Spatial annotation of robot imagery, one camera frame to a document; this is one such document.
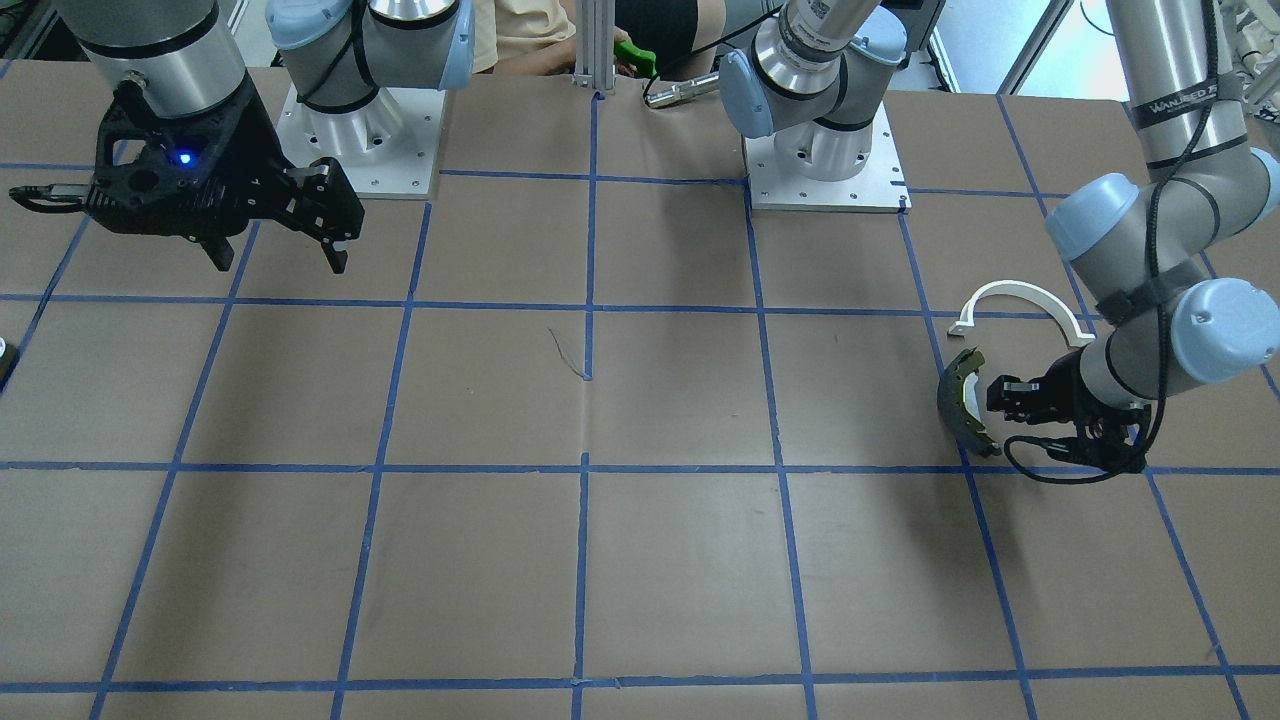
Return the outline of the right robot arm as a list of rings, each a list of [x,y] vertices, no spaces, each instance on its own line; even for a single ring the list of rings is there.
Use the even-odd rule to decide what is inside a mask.
[[[293,102],[275,120],[219,1],[56,1],[111,90],[83,184],[13,188],[35,211],[82,213],[119,234],[198,245],[221,272],[255,220],[315,240],[346,270],[367,178],[425,152],[397,94],[462,88],[471,1],[264,1],[264,38]]]

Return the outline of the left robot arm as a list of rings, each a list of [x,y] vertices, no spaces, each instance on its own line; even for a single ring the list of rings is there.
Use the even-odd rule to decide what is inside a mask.
[[[996,378],[986,400],[1010,421],[1074,432],[995,445],[963,397],[980,363],[974,350],[938,387],[940,414],[972,452],[1011,457],[1015,445],[1032,445],[1093,468],[1096,480],[1146,468],[1171,396],[1277,351],[1276,302],[1245,281],[1210,278],[1197,261],[1277,208],[1277,160],[1248,143],[1217,3],[1111,1],[1107,12],[1149,182],[1101,176],[1062,200],[1046,229],[1112,329],[1041,377]],[[854,155],[869,149],[904,55],[902,23],[877,1],[787,1],[721,60],[719,94],[741,136],[773,137],[803,176],[842,181],[860,169]]]

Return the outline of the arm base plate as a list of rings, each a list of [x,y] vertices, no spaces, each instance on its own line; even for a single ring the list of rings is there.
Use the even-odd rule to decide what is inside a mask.
[[[291,88],[276,133],[297,167],[337,159],[361,199],[426,200],[449,96],[442,90],[381,88],[364,108],[326,114],[298,102]]]
[[[900,213],[913,206],[884,104],[861,129],[810,122],[745,138],[742,150],[755,210]]]

